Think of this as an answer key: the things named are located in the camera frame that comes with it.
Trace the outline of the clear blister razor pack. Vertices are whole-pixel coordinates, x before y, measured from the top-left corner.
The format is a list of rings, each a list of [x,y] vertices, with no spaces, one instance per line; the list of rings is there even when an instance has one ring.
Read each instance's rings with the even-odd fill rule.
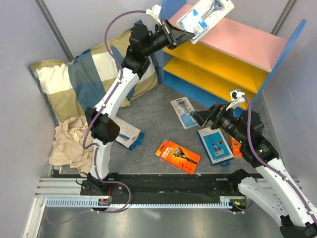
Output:
[[[187,97],[175,99],[171,101],[171,105],[184,129],[189,129],[198,125],[190,115],[190,113],[194,111],[194,108]]]
[[[196,44],[233,8],[231,0],[200,0],[182,15],[176,24],[179,28],[195,34],[191,42]]]

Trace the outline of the orange Gillette Fusion5 box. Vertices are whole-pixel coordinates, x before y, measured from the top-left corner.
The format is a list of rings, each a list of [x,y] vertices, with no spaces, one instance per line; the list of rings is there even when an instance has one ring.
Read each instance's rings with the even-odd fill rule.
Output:
[[[161,143],[156,155],[190,175],[195,172],[201,159],[199,154],[167,139]]]

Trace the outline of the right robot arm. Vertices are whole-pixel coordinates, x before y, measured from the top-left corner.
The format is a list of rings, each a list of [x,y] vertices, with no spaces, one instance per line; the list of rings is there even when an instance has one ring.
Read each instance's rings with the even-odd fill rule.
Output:
[[[243,169],[232,173],[227,182],[232,195],[243,194],[275,220],[285,238],[315,238],[317,236],[317,208],[299,189],[289,175],[277,150],[263,136],[264,124],[252,109],[240,117],[233,115],[228,105],[215,103],[206,111],[191,112],[195,121],[211,129],[221,128],[240,144],[242,157],[267,181],[275,192],[262,188]]]

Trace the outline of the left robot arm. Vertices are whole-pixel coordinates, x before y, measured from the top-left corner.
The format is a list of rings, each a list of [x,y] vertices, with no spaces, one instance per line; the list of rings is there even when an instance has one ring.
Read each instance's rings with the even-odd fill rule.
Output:
[[[130,44],[117,78],[95,107],[85,111],[88,130],[96,147],[93,165],[87,177],[94,179],[91,188],[96,194],[103,195],[109,188],[104,179],[109,174],[112,144],[120,132],[114,118],[128,93],[139,83],[150,66],[150,55],[165,47],[173,50],[194,36],[194,33],[179,29],[168,20],[163,20],[155,32],[148,30],[144,24],[136,24],[131,29]]]

